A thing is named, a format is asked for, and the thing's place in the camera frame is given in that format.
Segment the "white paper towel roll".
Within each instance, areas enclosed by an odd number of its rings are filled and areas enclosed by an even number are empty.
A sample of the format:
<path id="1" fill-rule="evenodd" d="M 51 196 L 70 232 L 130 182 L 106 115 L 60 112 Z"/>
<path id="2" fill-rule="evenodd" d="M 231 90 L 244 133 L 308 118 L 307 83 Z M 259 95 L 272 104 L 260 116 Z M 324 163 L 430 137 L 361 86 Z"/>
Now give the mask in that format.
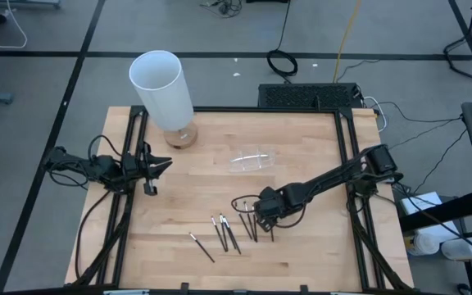
<path id="1" fill-rule="evenodd" d="M 440 242 L 432 234 L 415 234 L 405 237 L 406 250 L 412 256 L 428 256 L 439 251 Z"/>
<path id="2" fill-rule="evenodd" d="M 440 249 L 442 254 L 450 260 L 472 260 L 472 245 L 466 242 L 464 239 L 458 238 L 445 241 L 442 243 Z"/>

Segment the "clear acrylic organizer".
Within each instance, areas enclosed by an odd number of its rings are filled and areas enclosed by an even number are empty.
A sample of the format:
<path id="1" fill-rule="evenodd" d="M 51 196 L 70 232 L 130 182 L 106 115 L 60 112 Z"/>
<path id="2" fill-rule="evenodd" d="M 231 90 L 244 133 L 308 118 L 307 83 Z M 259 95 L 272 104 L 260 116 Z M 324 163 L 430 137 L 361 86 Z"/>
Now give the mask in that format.
<path id="1" fill-rule="evenodd" d="M 262 146 L 241 147 L 229 157 L 229 171 L 243 173 L 262 170 L 275 164 L 275 150 Z"/>

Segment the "white shade wooden base lamp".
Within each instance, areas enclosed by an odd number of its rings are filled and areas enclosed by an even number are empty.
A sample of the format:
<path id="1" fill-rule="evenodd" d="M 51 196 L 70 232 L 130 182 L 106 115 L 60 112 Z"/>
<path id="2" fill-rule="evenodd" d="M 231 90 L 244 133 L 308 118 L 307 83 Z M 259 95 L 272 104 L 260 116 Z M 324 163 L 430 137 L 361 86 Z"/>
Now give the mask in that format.
<path id="1" fill-rule="evenodd" d="M 193 104 L 180 59 L 155 50 L 138 56 L 129 68 L 134 86 L 153 123 L 175 149 L 189 148 L 198 136 Z"/>

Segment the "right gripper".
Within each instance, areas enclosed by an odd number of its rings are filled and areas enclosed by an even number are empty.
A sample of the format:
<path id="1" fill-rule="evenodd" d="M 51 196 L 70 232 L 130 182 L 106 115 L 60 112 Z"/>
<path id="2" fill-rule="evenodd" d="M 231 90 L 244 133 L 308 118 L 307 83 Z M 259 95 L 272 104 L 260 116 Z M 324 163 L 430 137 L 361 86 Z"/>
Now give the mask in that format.
<path id="1" fill-rule="evenodd" d="M 271 187 L 264 188 L 259 200 L 255 202 L 255 212 L 260 225 L 266 225 L 267 231 L 272 231 L 279 219 L 289 214 L 289 207 L 282 193 Z"/>

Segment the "black aluminium table frame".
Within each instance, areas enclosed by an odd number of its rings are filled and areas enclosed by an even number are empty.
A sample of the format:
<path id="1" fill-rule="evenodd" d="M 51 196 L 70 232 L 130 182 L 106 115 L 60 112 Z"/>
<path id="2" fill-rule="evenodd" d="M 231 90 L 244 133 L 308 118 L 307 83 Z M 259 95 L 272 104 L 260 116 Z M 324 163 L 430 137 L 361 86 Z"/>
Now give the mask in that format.
<path id="1" fill-rule="evenodd" d="M 251 200 L 267 186 L 304 182 L 331 170 L 350 155 L 349 138 L 338 138 L 331 114 L 241 110 L 198 111 L 197 142 L 184 150 L 170 147 L 153 123 L 145 139 L 152 153 L 171 157 L 172 166 L 156 182 L 149 197 L 138 185 L 123 251 L 108 258 L 105 281 L 118 279 L 122 288 L 312 292 L 361 290 L 356 245 L 346 189 L 339 186 L 316 197 L 304 215 L 284 220 L 270 233 L 250 240 L 232 200 Z M 229 157 L 242 147 L 275 150 L 271 167 L 233 173 Z M 220 213 L 234 233 L 242 255 L 225 229 L 224 252 L 211 217 L 222 235 Z M 194 234 L 216 263 L 189 236 Z"/>

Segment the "black marker pair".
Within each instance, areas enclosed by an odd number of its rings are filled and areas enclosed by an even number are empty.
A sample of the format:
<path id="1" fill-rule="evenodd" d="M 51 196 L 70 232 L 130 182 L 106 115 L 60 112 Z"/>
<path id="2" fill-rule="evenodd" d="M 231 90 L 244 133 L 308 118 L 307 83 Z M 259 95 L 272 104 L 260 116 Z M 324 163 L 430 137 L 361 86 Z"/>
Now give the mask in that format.
<path id="1" fill-rule="evenodd" d="M 212 222 L 212 224 L 213 224 L 213 226 L 214 226 L 214 229 L 215 229 L 215 231 L 216 231 L 216 234 L 217 234 L 217 236 L 218 236 L 218 239 L 220 240 L 220 244 L 221 244 L 221 246 L 222 246 L 224 252 L 227 252 L 227 251 L 228 251 L 228 248 L 226 247 L 226 243 L 225 243 L 224 238 L 222 237 L 222 235 L 221 235 L 221 233 L 220 233 L 220 230 L 219 230 L 219 228 L 218 228 L 218 226 L 217 226 L 217 224 L 216 224 L 216 220 L 214 219 L 214 216 L 211 217 L 211 222 Z"/>

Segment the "white paper sheet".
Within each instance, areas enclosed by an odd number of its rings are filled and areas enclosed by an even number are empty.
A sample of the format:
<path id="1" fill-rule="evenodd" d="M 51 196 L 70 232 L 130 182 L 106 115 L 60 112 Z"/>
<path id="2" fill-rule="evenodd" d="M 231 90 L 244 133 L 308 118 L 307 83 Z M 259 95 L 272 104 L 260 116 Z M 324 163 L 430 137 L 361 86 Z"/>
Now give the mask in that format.
<path id="1" fill-rule="evenodd" d="M 407 215 L 441 204 L 442 201 L 436 192 L 422 194 L 417 197 L 403 198 L 401 200 L 402 209 Z"/>

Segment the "black keyboard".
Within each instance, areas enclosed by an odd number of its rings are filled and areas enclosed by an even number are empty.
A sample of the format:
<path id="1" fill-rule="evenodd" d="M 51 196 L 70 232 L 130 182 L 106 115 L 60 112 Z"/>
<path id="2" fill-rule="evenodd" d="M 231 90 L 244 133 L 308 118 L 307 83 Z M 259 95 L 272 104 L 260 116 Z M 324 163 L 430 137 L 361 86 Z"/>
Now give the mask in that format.
<path id="1" fill-rule="evenodd" d="M 361 108 L 363 95 L 355 83 L 260 84 L 258 106 L 273 108 Z"/>

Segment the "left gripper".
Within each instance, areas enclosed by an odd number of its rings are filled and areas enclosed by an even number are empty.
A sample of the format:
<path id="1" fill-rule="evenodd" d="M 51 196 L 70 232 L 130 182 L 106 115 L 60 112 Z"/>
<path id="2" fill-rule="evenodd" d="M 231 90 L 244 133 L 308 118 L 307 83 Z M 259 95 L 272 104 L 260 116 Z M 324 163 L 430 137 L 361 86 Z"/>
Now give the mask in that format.
<path id="1" fill-rule="evenodd" d="M 141 147 L 140 163 L 141 172 L 145 178 L 143 190 L 148 196 L 157 195 L 157 187 L 153 183 L 153 179 L 159 179 L 163 172 L 172 165 L 171 157 L 156 157 L 152 155 L 152 149 L 147 142 L 144 142 Z"/>

